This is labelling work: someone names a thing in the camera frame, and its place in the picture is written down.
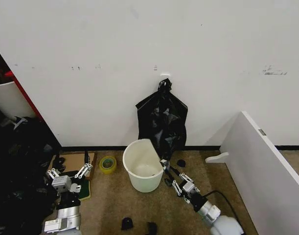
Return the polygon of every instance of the white bucket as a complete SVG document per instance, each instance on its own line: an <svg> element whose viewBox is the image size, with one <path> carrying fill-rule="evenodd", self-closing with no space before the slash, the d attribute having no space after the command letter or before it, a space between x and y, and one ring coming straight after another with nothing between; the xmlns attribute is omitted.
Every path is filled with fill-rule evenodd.
<svg viewBox="0 0 299 235"><path fill-rule="evenodd" d="M136 190L151 192L158 187L163 168L149 139L134 141L127 146L123 153L123 165Z"/></svg>

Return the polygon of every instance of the white bracket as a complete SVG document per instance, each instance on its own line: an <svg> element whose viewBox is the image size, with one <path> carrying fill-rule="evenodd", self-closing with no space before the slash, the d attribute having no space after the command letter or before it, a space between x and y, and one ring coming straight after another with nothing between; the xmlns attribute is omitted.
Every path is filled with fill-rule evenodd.
<svg viewBox="0 0 299 235"><path fill-rule="evenodd" d="M225 163L226 159L229 157L229 153L225 152L225 153L221 153L218 156L214 156L214 157L209 157L205 159L206 163Z"/></svg>
<svg viewBox="0 0 299 235"><path fill-rule="evenodd" d="M165 80L167 78L170 79L171 78L171 74L168 73L168 72L163 72L163 73L160 74L160 78L161 78L161 80Z"/></svg>

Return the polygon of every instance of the carpet floor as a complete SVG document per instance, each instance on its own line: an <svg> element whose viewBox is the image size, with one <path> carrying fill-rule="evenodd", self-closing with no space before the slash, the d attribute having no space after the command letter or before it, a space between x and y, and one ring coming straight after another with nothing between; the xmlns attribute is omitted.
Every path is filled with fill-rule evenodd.
<svg viewBox="0 0 299 235"><path fill-rule="evenodd" d="M299 174L299 151L281 153ZM219 151L178 151L172 156L171 164L194 179L201 194L215 189L221 191L234 207L246 234L255 235L257 231L226 165L205 163L205 158L218 154ZM173 188L165 185L165 175L155 191L141 193L135 190L124 169L122 155L123 151L97 153L97 163L104 156L114 156L117 169L113 174L104 175L96 166L91 181L91 198L82 201L80 207L83 235L144 235L148 233L147 222L157 224L159 235L209 234L209 228L192 206L178 198ZM186 161L185 168L176 165L178 159ZM221 214L233 216L221 195L211 195L208 199L220 208ZM121 222L125 217L132 218L134 227L121 231Z"/></svg>

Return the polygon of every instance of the roll of tape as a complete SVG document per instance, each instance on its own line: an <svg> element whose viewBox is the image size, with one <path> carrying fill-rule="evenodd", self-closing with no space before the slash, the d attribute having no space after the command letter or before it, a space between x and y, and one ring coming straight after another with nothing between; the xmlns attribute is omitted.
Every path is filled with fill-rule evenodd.
<svg viewBox="0 0 299 235"><path fill-rule="evenodd" d="M111 174L116 169L116 159L113 156L103 157L99 162L99 168L104 174Z"/></svg>

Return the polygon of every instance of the black cable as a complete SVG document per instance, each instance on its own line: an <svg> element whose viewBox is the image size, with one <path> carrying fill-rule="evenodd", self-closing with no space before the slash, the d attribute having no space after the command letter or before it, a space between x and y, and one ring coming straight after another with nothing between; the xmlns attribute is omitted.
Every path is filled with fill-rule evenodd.
<svg viewBox="0 0 299 235"><path fill-rule="evenodd" d="M211 191L211 192L205 194L203 197L208 197L209 195L211 195L211 194L213 194L213 193L215 193L215 192L217 192L218 194L220 194L221 196L223 196L223 198L226 200L226 202L227 202L228 205L230 206L231 211L233 212L236 221L239 223L239 225L240 225L241 227L243 227L243 226L241 225L241 222L240 222L240 220L239 220L239 218L238 218L238 216L237 216L237 214L236 214L236 212L235 212L233 206L231 205L231 203L229 202L229 200L227 199L227 197L226 197L222 192L217 191L217 190L214 190L214 191Z"/></svg>

